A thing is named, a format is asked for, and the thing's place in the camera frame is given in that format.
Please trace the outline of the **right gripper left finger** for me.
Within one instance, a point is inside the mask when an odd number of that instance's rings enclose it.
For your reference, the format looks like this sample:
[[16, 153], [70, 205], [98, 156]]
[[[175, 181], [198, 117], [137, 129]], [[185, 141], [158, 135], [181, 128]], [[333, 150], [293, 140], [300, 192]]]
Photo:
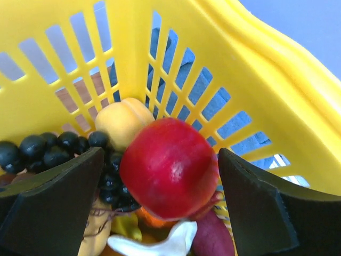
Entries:
[[1, 255], [77, 255], [103, 163], [92, 148], [1, 187]]

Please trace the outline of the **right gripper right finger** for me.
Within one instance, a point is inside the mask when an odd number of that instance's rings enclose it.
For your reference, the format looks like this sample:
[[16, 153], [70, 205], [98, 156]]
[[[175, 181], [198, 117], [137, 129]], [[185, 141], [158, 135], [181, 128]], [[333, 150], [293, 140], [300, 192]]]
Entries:
[[222, 148], [218, 166], [239, 255], [340, 255], [340, 197]]

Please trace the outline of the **red apple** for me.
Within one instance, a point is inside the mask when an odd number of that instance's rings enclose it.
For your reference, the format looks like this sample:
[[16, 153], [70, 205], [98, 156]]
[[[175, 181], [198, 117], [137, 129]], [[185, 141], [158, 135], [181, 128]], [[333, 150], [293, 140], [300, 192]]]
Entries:
[[125, 150], [119, 174], [144, 209], [167, 221], [200, 210], [219, 180], [214, 149], [191, 125], [175, 118], [143, 128]]

